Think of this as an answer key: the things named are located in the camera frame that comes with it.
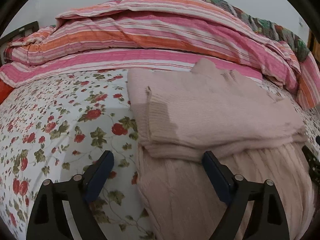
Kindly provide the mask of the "pink orange striped quilt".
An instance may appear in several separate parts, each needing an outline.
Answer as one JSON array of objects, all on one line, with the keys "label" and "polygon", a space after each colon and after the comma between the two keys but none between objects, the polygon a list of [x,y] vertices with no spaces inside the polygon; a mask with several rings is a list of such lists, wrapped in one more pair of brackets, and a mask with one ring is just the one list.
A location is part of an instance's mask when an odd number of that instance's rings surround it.
[{"label": "pink orange striped quilt", "polygon": [[289,45],[255,33],[231,13],[202,0],[114,0],[71,9],[56,26],[10,42],[7,63],[38,66],[107,48],[180,50],[254,67],[295,94],[303,109],[319,104],[319,67],[310,51],[299,62]]}]

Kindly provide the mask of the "dark wooden headboard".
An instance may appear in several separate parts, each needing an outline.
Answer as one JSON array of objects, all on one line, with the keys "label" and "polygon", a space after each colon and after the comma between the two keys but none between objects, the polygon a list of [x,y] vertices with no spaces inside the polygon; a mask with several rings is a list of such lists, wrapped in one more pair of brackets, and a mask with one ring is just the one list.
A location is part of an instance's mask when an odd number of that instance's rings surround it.
[{"label": "dark wooden headboard", "polygon": [[8,33],[4,37],[0,39],[0,45],[1,45],[1,66],[5,63],[4,60],[4,51],[7,47],[7,45],[11,41],[18,40],[22,37],[29,36],[30,34],[36,32],[39,30],[39,23],[37,21],[28,23],[22,27],[19,27],[18,29]]}]

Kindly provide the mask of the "dark patchwork floral blanket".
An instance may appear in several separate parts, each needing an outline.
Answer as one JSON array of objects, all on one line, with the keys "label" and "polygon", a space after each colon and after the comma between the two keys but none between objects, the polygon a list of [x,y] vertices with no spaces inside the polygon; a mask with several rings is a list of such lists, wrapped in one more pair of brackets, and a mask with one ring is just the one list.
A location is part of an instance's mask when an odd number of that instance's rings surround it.
[{"label": "dark patchwork floral blanket", "polygon": [[217,7],[220,7],[224,11],[231,13],[233,16],[239,18],[242,20],[242,22],[247,24],[255,33],[263,35],[277,42],[283,41],[287,43],[299,62],[304,62],[310,53],[309,48],[299,36],[297,36],[291,30],[282,27],[281,25],[269,20],[253,17],[224,0],[202,1],[211,3]]}]

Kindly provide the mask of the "pale pink knit sweater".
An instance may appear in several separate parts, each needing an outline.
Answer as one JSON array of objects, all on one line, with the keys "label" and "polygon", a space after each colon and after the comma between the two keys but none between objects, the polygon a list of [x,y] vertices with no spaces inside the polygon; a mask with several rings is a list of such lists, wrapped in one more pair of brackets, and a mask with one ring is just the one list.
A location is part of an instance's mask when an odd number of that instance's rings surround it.
[{"label": "pale pink knit sweater", "polygon": [[208,239],[216,229],[226,205],[201,165],[206,151],[249,181],[274,181],[290,238],[304,235],[316,186],[290,99],[207,59],[189,72],[131,69],[127,91],[138,129],[138,190],[158,239]]}]

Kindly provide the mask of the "white red floral bedsheet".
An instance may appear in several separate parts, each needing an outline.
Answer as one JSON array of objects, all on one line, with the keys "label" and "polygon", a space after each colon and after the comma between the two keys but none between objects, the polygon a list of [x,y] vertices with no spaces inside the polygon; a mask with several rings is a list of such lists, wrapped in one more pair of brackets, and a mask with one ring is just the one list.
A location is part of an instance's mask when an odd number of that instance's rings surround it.
[{"label": "white red floral bedsheet", "polygon": [[104,150],[114,167],[91,210],[108,239],[160,239],[139,192],[140,136],[127,70],[62,74],[15,89],[1,104],[1,219],[25,239],[45,179],[84,173]]}]

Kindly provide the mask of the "red orange pillow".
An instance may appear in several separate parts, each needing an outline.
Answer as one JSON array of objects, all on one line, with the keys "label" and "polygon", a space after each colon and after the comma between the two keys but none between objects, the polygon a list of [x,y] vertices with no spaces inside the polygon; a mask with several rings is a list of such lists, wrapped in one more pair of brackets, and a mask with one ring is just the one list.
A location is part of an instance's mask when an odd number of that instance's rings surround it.
[{"label": "red orange pillow", "polygon": [[13,87],[0,80],[0,104],[2,104],[2,102],[10,95],[13,90]]}]

